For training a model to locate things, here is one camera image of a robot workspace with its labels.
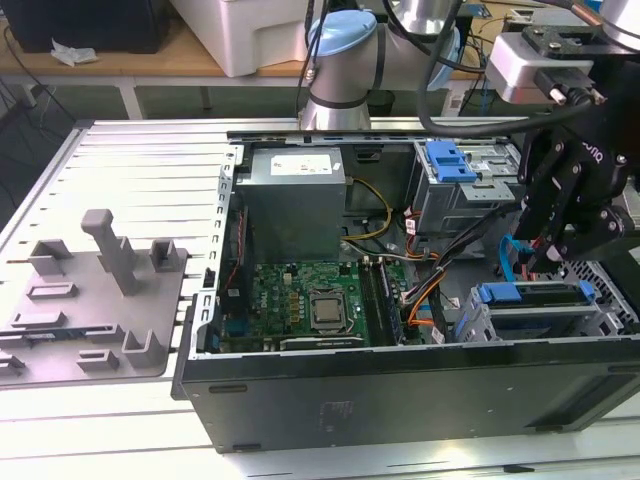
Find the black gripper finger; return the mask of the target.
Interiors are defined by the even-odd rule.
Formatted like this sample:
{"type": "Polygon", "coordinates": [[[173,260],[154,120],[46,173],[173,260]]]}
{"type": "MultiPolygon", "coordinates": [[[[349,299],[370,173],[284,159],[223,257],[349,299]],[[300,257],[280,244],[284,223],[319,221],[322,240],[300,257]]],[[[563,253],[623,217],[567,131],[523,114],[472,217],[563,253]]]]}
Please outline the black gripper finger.
{"type": "Polygon", "coordinates": [[[526,262],[530,273],[549,273],[562,261],[565,214],[575,199],[582,174],[576,138],[567,130],[540,130],[525,137],[519,181],[526,186],[522,213],[513,238],[533,250],[526,262]]]}
{"type": "Polygon", "coordinates": [[[631,249],[631,216],[619,205],[579,211],[554,241],[558,262],[602,261],[631,249]]]}

